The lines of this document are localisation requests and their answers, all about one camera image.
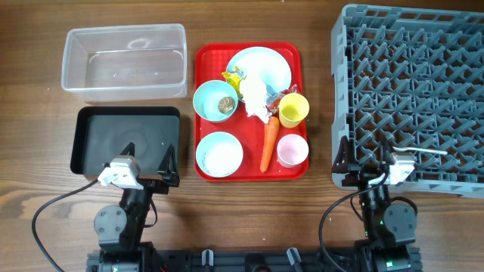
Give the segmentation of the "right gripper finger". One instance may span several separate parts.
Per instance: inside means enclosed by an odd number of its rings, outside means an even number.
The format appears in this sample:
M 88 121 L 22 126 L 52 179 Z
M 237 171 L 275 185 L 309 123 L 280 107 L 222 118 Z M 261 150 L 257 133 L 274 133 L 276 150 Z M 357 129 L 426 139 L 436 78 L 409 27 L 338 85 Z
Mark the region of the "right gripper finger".
M 332 172 L 349 171 L 349 140 L 343 136 L 340 140 L 340 146 L 332 165 Z
M 380 142 L 380 164 L 390 165 L 392 163 L 391 153 L 393 152 L 393 147 L 388 140 L 382 140 Z

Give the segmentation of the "pink plastic cup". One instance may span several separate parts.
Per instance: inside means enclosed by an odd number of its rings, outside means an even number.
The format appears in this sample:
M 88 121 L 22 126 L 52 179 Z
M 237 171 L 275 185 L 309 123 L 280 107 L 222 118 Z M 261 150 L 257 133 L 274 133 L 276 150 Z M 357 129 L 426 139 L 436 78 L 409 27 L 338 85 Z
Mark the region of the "pink plastic cup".
M 278 142 L 278 162 L 285 168 L 300 165 L 307 159 L 308 154 L 309 145 L 307 141 L 297 134 L 285 135 Z

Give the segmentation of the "yellow plastic cup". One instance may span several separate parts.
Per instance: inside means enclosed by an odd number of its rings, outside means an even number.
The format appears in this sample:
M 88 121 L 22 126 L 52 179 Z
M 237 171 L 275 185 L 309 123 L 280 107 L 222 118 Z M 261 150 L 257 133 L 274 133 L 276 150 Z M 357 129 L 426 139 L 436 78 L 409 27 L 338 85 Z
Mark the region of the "yellow plastic cup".
M 309 102 L 297 93 L 285 95 L 278 106 L 279 120 L 285 128 L 295 128 L 309 114 Z

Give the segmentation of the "green bowl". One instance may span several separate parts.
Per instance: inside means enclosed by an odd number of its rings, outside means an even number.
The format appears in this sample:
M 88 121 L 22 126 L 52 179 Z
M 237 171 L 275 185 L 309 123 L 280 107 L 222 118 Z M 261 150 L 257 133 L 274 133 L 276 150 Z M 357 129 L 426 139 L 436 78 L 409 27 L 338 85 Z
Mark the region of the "green bowl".
M 232 97 L 235 100 L 235 108 L 228 114 L 220 113 L 219 101 L 224 97 Z M 224 122 L 235 112 L 238 106 L 236 91 L 227 82 L 210 80 L 200 85 L 193 97 L 194 110 L 198 116 L 209 122 Z

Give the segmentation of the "red candy wrapper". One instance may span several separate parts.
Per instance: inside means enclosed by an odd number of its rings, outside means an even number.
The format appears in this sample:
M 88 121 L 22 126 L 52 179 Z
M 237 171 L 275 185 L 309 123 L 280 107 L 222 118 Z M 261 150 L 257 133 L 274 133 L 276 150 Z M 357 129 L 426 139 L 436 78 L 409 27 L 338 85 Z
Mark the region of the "red candy wrapper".
M 270 98 L 266 100 L 266 108 L 271 114 L 276 114 L 278 111 L 279 103 L 281 102 L 281 99 L 292 93 L 297 93 L 299 94 L 299 87 L 298 85 L 292 85 L 290 88 L 283 90 L 280 93 L 272 95 Z

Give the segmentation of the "yellow snack wrapper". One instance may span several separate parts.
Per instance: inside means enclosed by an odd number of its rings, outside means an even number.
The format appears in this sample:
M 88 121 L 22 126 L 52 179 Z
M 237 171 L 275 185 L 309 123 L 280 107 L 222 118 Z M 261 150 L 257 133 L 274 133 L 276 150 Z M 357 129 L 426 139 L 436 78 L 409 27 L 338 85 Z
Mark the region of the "yellow snack wrapper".
M 222 73 L 225 81 L 234 88 L 239 99 L 243 98 L 240 92 L 240 82 L 246 78 L 244 72 L 237 66 L 234 66 L 231 70 L 226 70 Z

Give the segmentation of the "white tissue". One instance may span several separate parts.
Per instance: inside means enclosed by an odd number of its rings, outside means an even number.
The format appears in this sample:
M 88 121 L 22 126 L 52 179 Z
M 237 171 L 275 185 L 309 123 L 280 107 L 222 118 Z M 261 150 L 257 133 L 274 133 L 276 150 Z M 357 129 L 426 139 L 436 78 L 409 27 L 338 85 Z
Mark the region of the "white tissue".
M 267 124 L 271 114 L 266 107 L 265 83 L 257 75 L 249 74 L 240 81 L 239 91 L 243 96 L 247 116 L 257 116 Z

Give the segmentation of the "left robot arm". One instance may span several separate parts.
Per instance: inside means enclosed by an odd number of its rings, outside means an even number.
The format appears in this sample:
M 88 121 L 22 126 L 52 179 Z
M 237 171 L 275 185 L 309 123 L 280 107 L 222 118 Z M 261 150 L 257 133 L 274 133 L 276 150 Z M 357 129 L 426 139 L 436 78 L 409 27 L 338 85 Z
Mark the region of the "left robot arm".
M 166 262 L 153 243 L 141 241 L 143 230 L 152 227 L 146 222 L 149 211 L 156 211 L 152 196 L 167 194 L 178 187 L 180 177 L 175 147 L 169 145 L 157 174 L 159 179 L 141 178 L 135 159 L 135 144 L 129 143 L 120 155 L 104 164 L 98 176 L 103 186 L 114 185 L 123 190 L 118 205 L 105 206 L 95 216 L 94 229 L 100 252 L 88 256 L 87 271 L 166 271 Z

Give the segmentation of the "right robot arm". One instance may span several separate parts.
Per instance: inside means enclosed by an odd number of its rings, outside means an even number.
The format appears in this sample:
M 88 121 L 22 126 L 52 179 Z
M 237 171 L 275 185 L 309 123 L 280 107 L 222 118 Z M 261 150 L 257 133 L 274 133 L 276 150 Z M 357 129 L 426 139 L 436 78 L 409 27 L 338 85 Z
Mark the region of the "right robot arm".
M 355 242 L 347 271 L 420 271 L 419 249 L 415 242 L 417 206 L 411 200 L 391 197 L 389 186 L 405 180 L 414 171 L 414 157 L 391 147 L 381 147 L 377 168 L 358 165 L 349 139 L 340 140 L 332 172 L 344 174 L 344 187 L 355 186 L 359 198 L 364 240 Z

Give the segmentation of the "grey dishwasher rack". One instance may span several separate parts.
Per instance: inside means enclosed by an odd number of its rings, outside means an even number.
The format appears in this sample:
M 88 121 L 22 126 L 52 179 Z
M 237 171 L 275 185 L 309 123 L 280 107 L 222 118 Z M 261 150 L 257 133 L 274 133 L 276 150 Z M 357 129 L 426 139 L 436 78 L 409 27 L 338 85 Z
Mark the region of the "grey dishwasher rack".
M 483 195 L 483 15 L 345 6 L 331 31 L 333 150 L 347 136 L 359 165 L 377 166 L 380 142 L 412 151 L 415 170 L 391 187 Z

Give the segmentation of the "white plastic spoon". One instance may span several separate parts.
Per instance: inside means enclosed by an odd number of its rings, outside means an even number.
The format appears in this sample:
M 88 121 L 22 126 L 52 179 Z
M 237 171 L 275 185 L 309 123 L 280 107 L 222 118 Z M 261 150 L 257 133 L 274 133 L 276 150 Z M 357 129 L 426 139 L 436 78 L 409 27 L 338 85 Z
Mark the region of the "white plastic spoon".
M 421 153 L 432 153 L 432 154 L 439 154 L 439 155 L 447 155 L 448 152 L 445 150 L 432 150 L 432 149 L 425 149 L 419 147 L 393 147 L 394 151 L 398 152 L 410 152 L 416 151 Z

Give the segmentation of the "black plastic tray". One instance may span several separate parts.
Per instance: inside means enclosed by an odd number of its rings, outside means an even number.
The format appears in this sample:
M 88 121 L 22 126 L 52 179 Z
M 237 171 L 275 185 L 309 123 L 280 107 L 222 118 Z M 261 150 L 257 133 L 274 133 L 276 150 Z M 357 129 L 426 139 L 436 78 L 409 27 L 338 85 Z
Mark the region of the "black plastic tray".
M 140 174 L 156 175 L 170 145 L 178 151 L 180 112 L 175 107 L 84 107 L 77 116 L 72 173 L 98 176 L 130 143 Z

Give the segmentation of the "light blue bowl with rice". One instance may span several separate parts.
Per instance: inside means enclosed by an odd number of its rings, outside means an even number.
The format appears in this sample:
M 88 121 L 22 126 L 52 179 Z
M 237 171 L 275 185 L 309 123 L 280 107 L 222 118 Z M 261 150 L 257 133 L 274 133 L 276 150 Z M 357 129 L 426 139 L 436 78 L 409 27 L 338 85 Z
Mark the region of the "light blue bowl with rice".
M 213 178 L 234 174 L 242 164 L 244 150 L 240 141 L 223 131 L 213 132 L 197 145 L 195 160 L 202 173 Z

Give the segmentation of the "orange carrot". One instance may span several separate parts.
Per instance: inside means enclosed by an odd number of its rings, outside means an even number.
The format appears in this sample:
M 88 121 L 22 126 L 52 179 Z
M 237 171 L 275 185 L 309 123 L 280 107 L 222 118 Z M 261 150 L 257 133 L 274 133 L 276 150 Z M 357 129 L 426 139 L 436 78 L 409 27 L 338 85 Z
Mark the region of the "orange carrot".
M 278 136 L 279 127 L 279 118 L 275 116 L 271 116 L 268 123 L 264 126 L 264 144 L 262 148 L 262 158 L 259 167 L 261 172 L 268 171 L 273 149 L 275 146 L 275 141 L 277 140 Z

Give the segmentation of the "brown round food piece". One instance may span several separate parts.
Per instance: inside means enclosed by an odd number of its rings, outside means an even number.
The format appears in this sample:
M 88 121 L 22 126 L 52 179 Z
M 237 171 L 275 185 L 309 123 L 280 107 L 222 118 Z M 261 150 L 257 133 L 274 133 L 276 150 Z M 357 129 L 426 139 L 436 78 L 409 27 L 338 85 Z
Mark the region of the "brown round food piece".
M 228 114 L 235 108 L 235 100 L 232 97 L 224 97 L 219 101 L 218 110 L 220 113 Z

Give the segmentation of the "clear plastic bin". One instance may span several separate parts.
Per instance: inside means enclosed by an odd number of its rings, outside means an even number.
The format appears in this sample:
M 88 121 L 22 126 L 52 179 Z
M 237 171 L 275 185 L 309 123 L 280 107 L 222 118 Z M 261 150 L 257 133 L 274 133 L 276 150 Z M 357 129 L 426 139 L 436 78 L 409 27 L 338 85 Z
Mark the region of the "clear plastic bin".
M 167 23 L 72 29 L 61 87 L 86 103 L 186 97 L 185 28 Z

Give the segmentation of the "red serving tray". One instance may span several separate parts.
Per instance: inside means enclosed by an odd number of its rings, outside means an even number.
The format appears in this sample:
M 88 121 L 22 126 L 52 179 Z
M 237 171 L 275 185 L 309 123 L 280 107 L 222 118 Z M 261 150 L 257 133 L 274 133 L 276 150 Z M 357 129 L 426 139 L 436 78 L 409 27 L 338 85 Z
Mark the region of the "red serving tray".
M 222 80 L 222 73 L 236 65 L 240 57 L 249 51 L 261 50 L 273 50 L 273 55 L 277 59 L 283 59 L 275 66 L 282 69 L 277 74 L 284 77 L 285 88 L 294 84 L 298 88 L 302 87 L 300 55 L 297 48 L 289 42 L 238 42 L 204 45 L 196 55 L 194 86 L 198 88 L 210 80 Z M 307 159 L 293 168 L 285 168 L 278 163 L 277 155 L 273 154 L 268 171 L 262 173 L 259 165 L 262 157 L 264 125 L 258 118 L 248 117 L 242 103 L 238 104 L 234 114 L 224 122 L 209 122 L 198 114 L 194 115 L 195 147 L 208 134 L 217 131 L 234 135 L 243 147 L 244 158 L 239 169 L 225 178 L 214 178 L 203 173 L 202 168 L 195 162 L 196 172 L 208 182 L 294 180 L 302 177 L 309 168 Z

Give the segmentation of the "light blue plate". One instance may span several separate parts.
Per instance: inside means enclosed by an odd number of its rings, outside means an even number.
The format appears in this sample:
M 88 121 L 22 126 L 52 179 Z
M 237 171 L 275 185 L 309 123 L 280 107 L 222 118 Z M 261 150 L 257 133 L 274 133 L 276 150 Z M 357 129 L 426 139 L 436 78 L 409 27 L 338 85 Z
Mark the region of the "light blue plate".
M 226 70 L 235 67 L 247 74 L 257 75 L 266 85 L 267 95 L 278 94 L 291 86 L 292 74 L 288 62 L 281 54 L 266 47 L 250 47 L 236 53 L 228 62 Z

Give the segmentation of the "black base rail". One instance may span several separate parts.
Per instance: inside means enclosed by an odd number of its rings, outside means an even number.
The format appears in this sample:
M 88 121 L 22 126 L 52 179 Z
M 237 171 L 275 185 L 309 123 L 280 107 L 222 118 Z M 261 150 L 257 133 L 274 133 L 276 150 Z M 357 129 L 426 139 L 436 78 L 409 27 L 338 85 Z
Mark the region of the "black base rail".
M 351 248 L 331 248 L 330 256 L 346 271 L 422 271 L 420 250 L 409 248 L 371 254 Z M 87 271 L 335 271 L 319 251 L 203 252 L 159 251 L 143 264 L 141 256 L 115 259 L 101 254 L 87 257 Z

